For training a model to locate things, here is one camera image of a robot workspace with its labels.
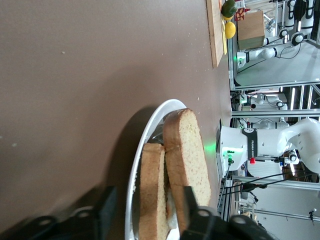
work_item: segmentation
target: plate rim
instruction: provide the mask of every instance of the plate rim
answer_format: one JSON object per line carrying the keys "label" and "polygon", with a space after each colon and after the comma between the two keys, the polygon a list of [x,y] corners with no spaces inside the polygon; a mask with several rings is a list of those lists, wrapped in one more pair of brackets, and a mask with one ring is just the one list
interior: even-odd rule
{"label": "plate rim", "polygon": [[139,140],[139,144],[137,146],[136,152],[135,152],[135,156],[134,156],[134,160],[132,163],[132,168],[131,168],[131,172],[130,172],[130,177],[129,177],[129,182],[127,185],[127,192],[126,192],[126,203],[125,203],[125,222],[124,222],[124,236],[125,236],[125,240],[134,240],[132,239],[132,196],[133,196],[133,191],[134,191],[134,186],[135,186],[135,182],[136,182],[136,174],[137,174],[137,170],[138,170],[138,165],[140,162],[140,156],[142,153],[142,149],[144,144],[148,141],[148,135],[151,136],[151,134],[154,132],[154,130],[152,132],[151,131],[151,127],[154,126],[154,121],[155,119],[157,119],[159,116],[162,116],[161,119],[176,110],[180,110],[180,109],[186,109],[187,106],[180,100],[178,99],[169,99],[164,101],[162,104],[160,104],[156,110],[153,112],[153,114],[151,115],[150,119],[148,120],[147,124],[145,125],[145,128],[143,130],[143,133],[141,135],[141,138]]}

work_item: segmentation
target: slice of bread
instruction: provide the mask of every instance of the slice of bread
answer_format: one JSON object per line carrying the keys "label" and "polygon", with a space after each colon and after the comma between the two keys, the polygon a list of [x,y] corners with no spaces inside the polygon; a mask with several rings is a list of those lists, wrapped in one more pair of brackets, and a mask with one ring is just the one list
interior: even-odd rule
{"label": "slice of bread", "polygon": [[211,187],[198,121],[188,108],[170,113],[164,121],[163,142],[180,234],[188,227],[184,186],[191,186],[198,205],[208,206]]}
{"label": "slice of bread", "polygon": [[140,240],[165,240],[169,232],[165,193],[165,148],[143,146],[140,171]]}

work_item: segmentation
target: wooden box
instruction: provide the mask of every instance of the wooden box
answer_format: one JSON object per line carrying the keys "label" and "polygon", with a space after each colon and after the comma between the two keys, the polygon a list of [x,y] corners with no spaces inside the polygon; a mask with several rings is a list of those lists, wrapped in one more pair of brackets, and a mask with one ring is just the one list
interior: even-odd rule
{"label": "wooden box", "polygon": [[240,50],[259,48],[264,45],[264,12],[247,13],[244,20],[237,22],[238,47]]}

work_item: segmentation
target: red tag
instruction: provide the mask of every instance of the red tag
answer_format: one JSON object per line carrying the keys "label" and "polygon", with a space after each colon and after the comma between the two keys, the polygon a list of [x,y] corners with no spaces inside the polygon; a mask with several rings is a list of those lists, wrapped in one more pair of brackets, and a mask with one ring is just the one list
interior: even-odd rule
{"label": "red tag", "polygon": [[252,165],[256,164],[256,160],[255,160],[254,157],[252,157],[252,158],[250,159],[250,164],[252,164]]}

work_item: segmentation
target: table surface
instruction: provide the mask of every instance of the table surface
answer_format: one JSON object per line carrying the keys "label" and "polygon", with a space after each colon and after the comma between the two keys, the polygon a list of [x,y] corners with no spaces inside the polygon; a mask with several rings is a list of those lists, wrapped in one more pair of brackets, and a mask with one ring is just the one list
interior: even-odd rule
{"label": "table surface", "polygon": [[216,130],[231,104],[227,57],[212,67],[205,0],[1,4],[0,232],[63,218],[114,185],[110,239],[123,239],[136,148],[168,99],[198,116],[217,205]]}

